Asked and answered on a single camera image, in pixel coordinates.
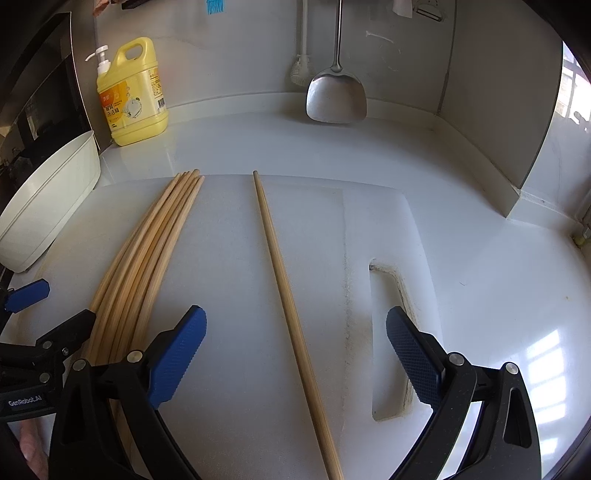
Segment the white container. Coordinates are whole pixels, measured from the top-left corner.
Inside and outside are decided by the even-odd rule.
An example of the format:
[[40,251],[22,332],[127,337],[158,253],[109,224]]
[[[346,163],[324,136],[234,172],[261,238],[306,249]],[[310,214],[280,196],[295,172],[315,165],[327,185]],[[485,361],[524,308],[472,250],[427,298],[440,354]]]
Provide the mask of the white container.
[[25,181],[0,215],[0,263],[22,272],[51,245],[100,176],[94,132],[61,147]]

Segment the white cutting board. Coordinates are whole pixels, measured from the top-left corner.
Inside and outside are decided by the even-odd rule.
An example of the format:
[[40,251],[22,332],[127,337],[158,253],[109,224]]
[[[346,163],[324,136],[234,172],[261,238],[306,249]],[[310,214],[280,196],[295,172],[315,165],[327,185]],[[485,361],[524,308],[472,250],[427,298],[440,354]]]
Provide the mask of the white cutting board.
[[[49,281],[51,294],[20,315],[21,341],[34,341],[89,305],[111,259],[168,180],[90,194],[43,259],[36,277]],[[395,272],[419,328],[440,338],[407,201],[396,190],[350,182],[267,176],[262,182],[345,477],[389,478],[431,410],[415,398],[395,418],[372,416],[376,398],[394,395],[401,404],[405,388],[384,327],[388,302],[399,301],[376,306],[370,263]],[[251,176],[206,178],[170,261],[148,340],[171,329],[192,304],[207,313],[207,335],[161,412],[199,475],[326,478]],[[383,318],[375,323],[372,312]],[[372,339],[380,342],[375,368]],[[389,365],[398,379],[390,378]],[[388,393],[392,385],[397,390]]]

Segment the metal spatula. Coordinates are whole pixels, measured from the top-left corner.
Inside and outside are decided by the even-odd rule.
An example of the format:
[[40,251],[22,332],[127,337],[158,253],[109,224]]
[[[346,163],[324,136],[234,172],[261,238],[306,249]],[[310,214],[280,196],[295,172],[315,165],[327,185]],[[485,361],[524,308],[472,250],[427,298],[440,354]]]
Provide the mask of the metal spatula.
[[335,60],[332,67],[314,77],[308,88],[306,112],[312,120],[330,124],[350,124],[367,115],[365,89],[361,82],[340,65],[340,37],[343,0],[339,0],[335,28]]

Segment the pot scrubbing brush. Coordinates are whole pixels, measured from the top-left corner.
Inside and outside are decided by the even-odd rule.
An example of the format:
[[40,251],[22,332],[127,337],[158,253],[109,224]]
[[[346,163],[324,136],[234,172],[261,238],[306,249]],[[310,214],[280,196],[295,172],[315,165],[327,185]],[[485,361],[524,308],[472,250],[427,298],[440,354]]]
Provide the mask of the pot scrubbing brush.
[[290,79],[292,83],[301,87],[307,87],[314,78],[314,69],[310,56],[307,54],[308,46],[308,0],[302,0],[301,6],[301,53],[297,56],[291,68]]
[[223,0],[207,0],[207,14],[213,15],[223,12]]

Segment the white brush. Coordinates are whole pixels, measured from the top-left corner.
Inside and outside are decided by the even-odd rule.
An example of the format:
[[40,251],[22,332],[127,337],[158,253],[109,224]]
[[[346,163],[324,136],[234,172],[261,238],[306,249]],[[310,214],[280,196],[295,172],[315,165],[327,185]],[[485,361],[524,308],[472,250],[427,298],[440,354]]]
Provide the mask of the white brush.
[[297,56],[291,68],[290,79],[292,83],[301,87],[307,87],[314,78],[314,69],[310,56],[307,54],[308,45],[308,0],[302,0],[301,15],[301,53]]

